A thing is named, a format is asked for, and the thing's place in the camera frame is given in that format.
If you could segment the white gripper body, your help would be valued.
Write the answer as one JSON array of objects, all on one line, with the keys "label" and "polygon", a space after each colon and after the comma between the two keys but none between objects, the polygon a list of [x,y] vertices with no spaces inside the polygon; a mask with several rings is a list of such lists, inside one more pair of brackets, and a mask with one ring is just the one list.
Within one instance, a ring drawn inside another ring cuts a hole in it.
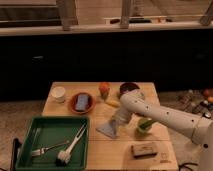
[{"label": "white gripper body", "polygon": [[120,126],[127,125],[132,119],[132,112],[120,107],[112,116],[113,127],[118,130]]}]

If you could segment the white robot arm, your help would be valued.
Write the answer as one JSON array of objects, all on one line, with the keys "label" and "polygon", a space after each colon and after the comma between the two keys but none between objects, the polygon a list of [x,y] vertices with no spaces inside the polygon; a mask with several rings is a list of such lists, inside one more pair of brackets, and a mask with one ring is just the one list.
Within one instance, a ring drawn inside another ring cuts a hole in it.
[{"label": "white robot arm", "polygon": [[213,120],[147,102],[135,89],[120,97],[120,107],[111,120],[113,127],[128,124],[133,113],[149,117],[200,144],[197,171],[213,171]]}]

